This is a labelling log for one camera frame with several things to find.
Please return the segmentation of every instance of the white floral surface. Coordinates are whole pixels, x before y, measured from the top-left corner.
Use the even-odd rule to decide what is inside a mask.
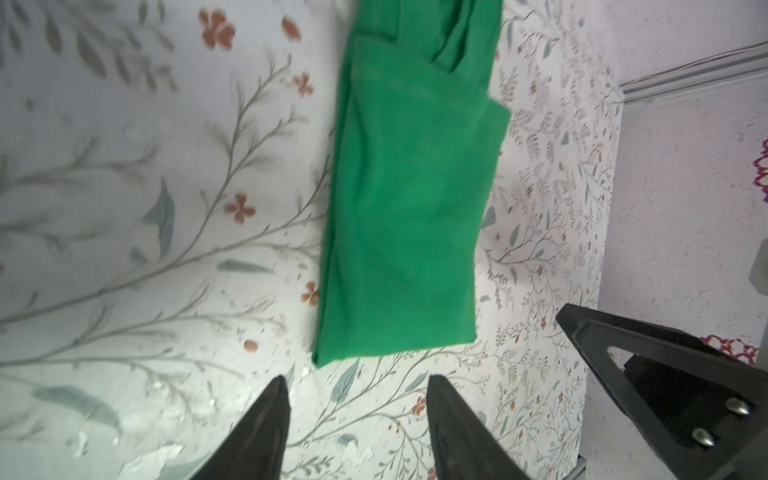
[[[185,478],[279,374],[285,478],[434,479],[436,373],[531,477],[571,469],[586,372],[554,315],[597,304],[621,112],[601,46],[578,3],[505,6],[478,341],[317,370],[353,10],[0,0],[0,478]]]

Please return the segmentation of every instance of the green cloth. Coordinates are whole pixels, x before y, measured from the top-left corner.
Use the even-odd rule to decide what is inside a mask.
[[[502,0],[362,0],[339,81],[318,366],[475,340],[474,250],[509,112]]]

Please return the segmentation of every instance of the gray plastic object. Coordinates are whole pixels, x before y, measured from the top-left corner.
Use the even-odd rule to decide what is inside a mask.
[[[768,238],[763,240],[750,271],[750,283],[760,295],[768,295]]]

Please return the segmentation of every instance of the green garment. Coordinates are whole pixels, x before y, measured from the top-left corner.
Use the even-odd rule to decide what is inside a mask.
[[[313,361],[475,340],[474,250],[509,112],[502,0],[362,0],[339,81]]]

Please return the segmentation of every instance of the metal screw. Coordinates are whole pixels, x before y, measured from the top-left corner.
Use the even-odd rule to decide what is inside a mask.
[[[750,414],[750,406],[747,405],[743,400],[739,400],[734,397],[730,397],[728,400],[726,400],[725,408],[729,409],[731,412],[737,415]]]
[[[701,429],[701,428],[694,429],[690,433],[690,436],[694,437],[694,440],[696,440],[699,443],[699,445],[701,445],[703,447],[714,447],[715,446],[715,439],[714,439],[714,437],[712,436],[711,433],[709,433],[705,429]]]

